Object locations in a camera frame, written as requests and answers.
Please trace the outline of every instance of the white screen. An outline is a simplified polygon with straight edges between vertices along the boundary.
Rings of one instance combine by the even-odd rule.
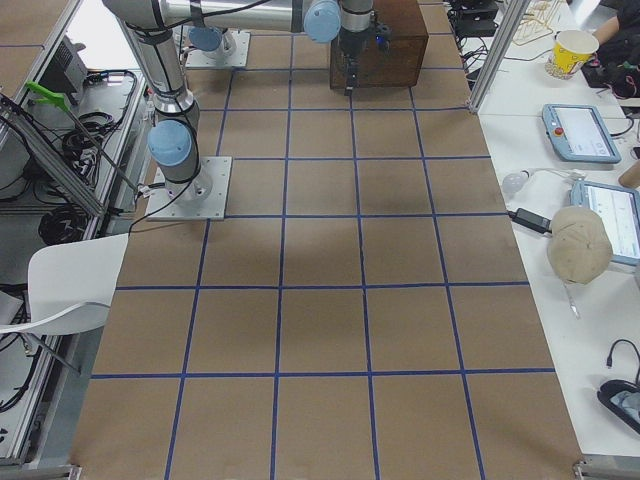
[[[614,255],[640,258],[637,213],[633,195],[619,190],[586,186],[589,208],[602,217]]]
[[[574,155],[609,157],[611,152],[600,126],[586,108],[556,108],[558,120]]]

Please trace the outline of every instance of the yellow bucket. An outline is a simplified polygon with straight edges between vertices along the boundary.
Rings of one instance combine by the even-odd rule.
[[[567,80],[582,68],[599,46],[598,40],[590,33],[581,30],[560,32],[545,70],[551,76]]]

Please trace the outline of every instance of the beige round object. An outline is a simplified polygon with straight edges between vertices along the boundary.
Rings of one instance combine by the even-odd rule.
[[[589,283],[607,269],[613,249],[600,215],[586,207],[566,207],[551,220],[549,263],[562,280]]]

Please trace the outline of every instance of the white chair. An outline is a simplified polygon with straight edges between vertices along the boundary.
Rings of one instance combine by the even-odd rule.
[[[128,239],[127,234],[113,235],[38,250],[28,269],[31,321],[0,325],[0,335],[26,334],[79,374],[40,336],[82,333],[106,323]]]

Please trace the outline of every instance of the tablet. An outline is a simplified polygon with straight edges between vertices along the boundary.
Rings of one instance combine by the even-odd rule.
[[[572,205],[600,215],[613,247],[613,261],[637,265],[640,261],[640,194],[637,190],[578,180],[570,193]]]
[[[568,162],[618,163],[622,160],[596,107],[542,107],[542,120],[558,156]]]

